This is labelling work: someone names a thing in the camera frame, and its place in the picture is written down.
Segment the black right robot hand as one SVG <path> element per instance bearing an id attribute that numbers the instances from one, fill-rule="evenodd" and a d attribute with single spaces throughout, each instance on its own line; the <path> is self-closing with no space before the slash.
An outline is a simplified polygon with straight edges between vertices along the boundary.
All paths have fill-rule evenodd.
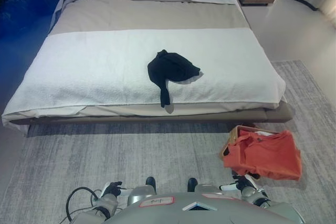
<path id="1" fill-rule="evenodd" d="M 245 187 L 252 187 L 257 189 L 256 184 L 253 182 L 249 175 L 233 175 L 234 182 L 231 184 L 220 185 L 218 188 L 221 191 L 233 191 L 240 190 L 242 191 Z"/>

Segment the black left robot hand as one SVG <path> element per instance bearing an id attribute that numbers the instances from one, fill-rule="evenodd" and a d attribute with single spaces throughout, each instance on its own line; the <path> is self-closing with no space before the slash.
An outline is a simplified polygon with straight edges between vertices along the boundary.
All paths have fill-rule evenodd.
<path id="1" fill-rule="evenodd" d="M 133 188 L 122 188 L 121 185 L 122 182 L 107 182 L 101 191 L 100 197 L 102 198 L 107 194 L 112 194 L 116 197 L 130 195 Z"/>

